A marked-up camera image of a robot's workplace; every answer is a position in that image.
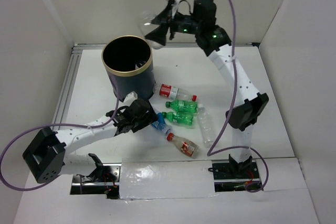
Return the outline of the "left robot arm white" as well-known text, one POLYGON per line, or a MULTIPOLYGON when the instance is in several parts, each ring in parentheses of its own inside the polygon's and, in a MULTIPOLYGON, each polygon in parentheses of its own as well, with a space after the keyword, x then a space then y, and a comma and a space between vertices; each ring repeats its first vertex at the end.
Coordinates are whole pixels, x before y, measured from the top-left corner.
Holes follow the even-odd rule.
POLYGON ((74 126, 58 131, 53 131, 49 126, 42 128, 23 152, 23 159, 39 184, 49 183, 64 173, 64 166, 78 166, 81 162, 93 162, 86 167, 85 176, 96 182, 103 177, 100 159, 91 153, 73 160, 69 155, 94 142, 130 131, 135 133, 157 119, 149 101, 135 99, 131 104, 109 111, 84 127, 74 126))

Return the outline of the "clear capless jar bottle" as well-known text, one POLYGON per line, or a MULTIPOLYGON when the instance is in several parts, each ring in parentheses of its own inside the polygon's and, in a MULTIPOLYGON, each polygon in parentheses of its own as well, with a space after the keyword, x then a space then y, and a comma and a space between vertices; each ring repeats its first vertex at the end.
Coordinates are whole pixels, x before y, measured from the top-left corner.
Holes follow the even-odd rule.
POLYGON ((152 49, 159 50, 163 46, 157 42, 146 39, 145 36, 158 28, 158 25, 152 24, 152 20, 156 17, 156 14, 152 11, 143 11, 137 18, 137 26, 141 33, 141 36, 151 46, 152 49))

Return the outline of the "clear bottle blue label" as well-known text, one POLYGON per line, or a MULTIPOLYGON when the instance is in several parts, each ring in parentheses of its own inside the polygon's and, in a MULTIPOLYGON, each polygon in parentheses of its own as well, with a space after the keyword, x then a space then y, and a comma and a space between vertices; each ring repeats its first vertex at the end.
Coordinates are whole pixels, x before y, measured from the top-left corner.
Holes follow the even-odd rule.
POLYGON ((157 116, 157 121, 153 122, 151 125, 164 136, 167 136, 171 133, 171 127, 166 124, 163 114, 157 109, 154 109, 154 112, 157 116))

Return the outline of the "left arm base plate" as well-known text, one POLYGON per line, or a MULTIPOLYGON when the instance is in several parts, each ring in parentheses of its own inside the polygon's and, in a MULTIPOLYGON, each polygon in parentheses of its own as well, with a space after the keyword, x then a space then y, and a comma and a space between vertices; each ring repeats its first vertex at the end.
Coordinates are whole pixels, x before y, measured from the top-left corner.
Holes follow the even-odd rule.
POLYGON ((94 176, 73 175, 70 195, 104 195, 120 199, 121 163, 106 163, 104 171, 94 176))

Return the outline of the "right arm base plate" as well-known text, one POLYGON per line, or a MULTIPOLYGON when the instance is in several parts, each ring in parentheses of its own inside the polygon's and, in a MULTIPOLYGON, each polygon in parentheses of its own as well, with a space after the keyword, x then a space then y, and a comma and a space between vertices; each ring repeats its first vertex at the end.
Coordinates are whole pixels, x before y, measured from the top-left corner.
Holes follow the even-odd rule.
POLYGON ((214 188, 216 193, 230 191, 259 190, 262 186, 256 162, 250 167, 235 174, 229 161, 212 162, 208 171, 213 174, 214 188))

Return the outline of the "long clear bottle white cap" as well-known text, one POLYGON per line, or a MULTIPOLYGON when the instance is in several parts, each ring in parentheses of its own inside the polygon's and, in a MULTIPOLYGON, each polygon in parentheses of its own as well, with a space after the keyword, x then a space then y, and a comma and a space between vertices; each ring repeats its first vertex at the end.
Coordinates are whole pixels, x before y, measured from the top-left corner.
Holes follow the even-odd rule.
POLYGON ((197 121, 201 131, 204 146, 206 148, 210 148, 216 139, 214 121, 212 116, 202 104, 198 105, 197 121))

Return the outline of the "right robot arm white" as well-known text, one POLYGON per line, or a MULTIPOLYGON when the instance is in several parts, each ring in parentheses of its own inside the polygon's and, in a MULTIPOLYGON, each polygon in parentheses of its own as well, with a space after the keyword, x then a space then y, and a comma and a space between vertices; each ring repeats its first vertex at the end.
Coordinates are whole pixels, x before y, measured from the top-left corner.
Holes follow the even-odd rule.
POLYGON ((233 128, 229 172, 240 178, 251 166, 251 132, 269 97, 252 84, 235 57, 233 41, 216 23, 214 0, 194 0, 193 11, 188 15, 178 11, 180 2, 182 0, 167 0, 166 7, 145 23, 150 30, 145 32, 144 38, 154 49, 160 49, 176 33, 194 35, 197 45, 232 85, 233 100, 224 124, 233 128))

